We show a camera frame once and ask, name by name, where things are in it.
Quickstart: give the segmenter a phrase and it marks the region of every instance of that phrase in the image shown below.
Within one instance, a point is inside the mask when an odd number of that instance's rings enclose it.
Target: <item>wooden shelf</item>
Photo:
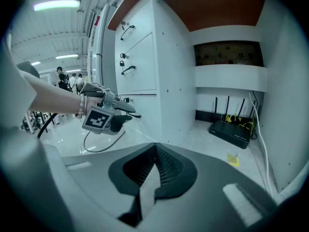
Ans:
[[[224,87],[267,92],[267,68],[241,64],[195,67],[196,87]]]

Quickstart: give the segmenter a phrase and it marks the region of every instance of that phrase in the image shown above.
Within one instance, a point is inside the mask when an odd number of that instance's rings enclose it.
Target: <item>white floor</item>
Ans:
[[[59,125],[49,125],[49,132],[44,132],[42,134],[41,140],[43,143],[56,146],[62,156],[92,154],[85,151],[82,146],[83,140],[87,134],[87,131],[82,129],[82,122],[73,118],[72,115],[59,116],[59,121]],[[227,154],[237,156],[239,159],[239,167],[235,168],[269,192],[266,181],[264,157],[258,145],[258,141],[251,140],[246,149],[241,149],[209,134],[208,128],[210,124],[211,123],[196,120],[187,133],[187,136],[177,146],[216,157],[223,161],[227,161]],[[90,133],[86,140],[86,147],[93,151],[101,150],[112,144],[119,135],[109,136],[106,134],[96,135]],[[139,133],[132,133],[132,131],[130,131],[130,135],[129,137],[128,133],[125,133],[122,138],[107,151],[151,142],[149,138]],[[273,179],[270,169],[270,182],[273,197],[277,203],[281,203],[284,197],[278,194]]]

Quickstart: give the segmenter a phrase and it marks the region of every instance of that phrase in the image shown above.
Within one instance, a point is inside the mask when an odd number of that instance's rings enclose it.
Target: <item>ceiling light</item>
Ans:
[[[62,58],[76,58],[78,57],[78,54],[71,54],[71,55],[64,55],[64,56],[58,56],[56,57],[57,59],[62,59]]]
[[[79,0],[56,0],[34,4],[33,9],[39,11],[52,8],[78,8],[80,4]]]
[[[40,63],[41,63],[41,62],[38,62],[38,61],[37,61],[37,62],[31,63],[31,65],[32,65],[32,66],[35,66],[35,65],[40,64]]]
[[[81,70],[72,70],[72,71],[66,71],[66,73],[69,73],[69,72],[80,72]]]

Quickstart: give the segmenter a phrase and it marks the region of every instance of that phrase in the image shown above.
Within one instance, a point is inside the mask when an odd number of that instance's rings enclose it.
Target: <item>hand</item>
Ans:
[[[87,106],[85,111],[85,116],[88,114],[88,111],[90,110],[91,106],[96,106],[97,103],[101,103],[102,98],[98,97],[87,97]]]

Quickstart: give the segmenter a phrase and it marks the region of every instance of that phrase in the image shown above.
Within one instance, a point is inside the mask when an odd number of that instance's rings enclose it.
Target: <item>drawer handle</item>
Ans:
[[[120,40],[123,41],[124,38],[122,38],[122,36],[123,36],[129,29],[133,29],[133,28],[135,28],[134,25],[131,25],[130,27],[128,27],[128,28],[124,31],[124,33],[121,35]]]
[[[136,66],[132,65],[129,68],[126,68],[123,72],[121,72],[121,75],[124,75],[126,71],[131,70],[131,69],[135,69]]]

